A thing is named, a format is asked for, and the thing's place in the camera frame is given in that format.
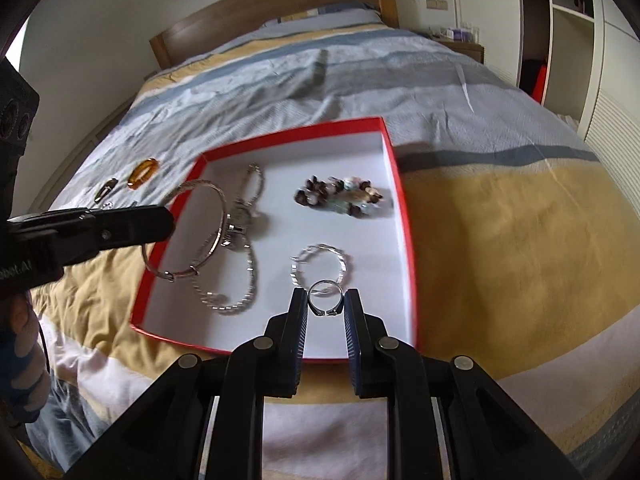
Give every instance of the wooden bedside table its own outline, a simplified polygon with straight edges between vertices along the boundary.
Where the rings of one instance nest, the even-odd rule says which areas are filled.
[[[467,43],[466,41],[453,41],[447,40],[446,38],[430,38],[430,36],[426,32],[419,32],[417,30],[412,30],[415,34],[418,34],[428,40],[436,41],[441,45],[450,48],[454,52],[458,52],[460,54],[465,54],[465,56],[469,56],[471,59],[476,60],[478,63],[484,64],[484,46],[479,43]]]

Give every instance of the bedsheet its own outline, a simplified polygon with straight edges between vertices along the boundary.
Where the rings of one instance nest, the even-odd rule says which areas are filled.
[[[54,208],[150,156],[156,176],[110,200],[157,203],[205,150],[364,116],[384,117],[402,173],[421,351],[473,357],[604,478],[640,428],[639,221],[571,129],[468,57],[375,24],[199,57],[143,86]],[[65,469],[185,352],[129,327],[142,272],[138,249],[107,251],[33,291],[54,387],[29,432]],[[382,480],[385,413],[345,366],[305,365],[299,394],[265,406],[264,477]]]

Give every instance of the bed frame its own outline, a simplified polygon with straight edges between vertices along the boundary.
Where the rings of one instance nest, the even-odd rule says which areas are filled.
[[[267,20],[352,1],[376,7],[385,25],[398,28],[396,0],[220,0],[180,20],[149,43],[160,68],[166,69],[251,32]]]

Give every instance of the metal screw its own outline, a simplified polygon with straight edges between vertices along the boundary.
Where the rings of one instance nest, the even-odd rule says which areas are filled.
[[[474,362],[466,355],[459,355],[453,359],[453,364],[456,365],[458,370],[471,370],[474,367]]]
[[[380,345],[380,348],[384,348],[385,350],[395,350],[400,346],[398,339],[386,335],[378,339],[378,344]]]
[[[258,337],[254,340],[254,346],[258,350],[268,350],[273,346],[273,339],[265,335]]]
[[[198,357],[194,354],[185,354],[178,359],[180,368],[193,368],[196,364],[198,364]]]

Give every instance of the amber bangle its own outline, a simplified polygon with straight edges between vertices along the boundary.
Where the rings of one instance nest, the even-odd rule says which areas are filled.
[[[159,167],[160,163],[154,158],[148,158],[147,160],[140,162],[140,164],[138,164],[131,172],[131,175],[129,175],[127,186],[132,190],[138,189],[147,180],[154,176]]]

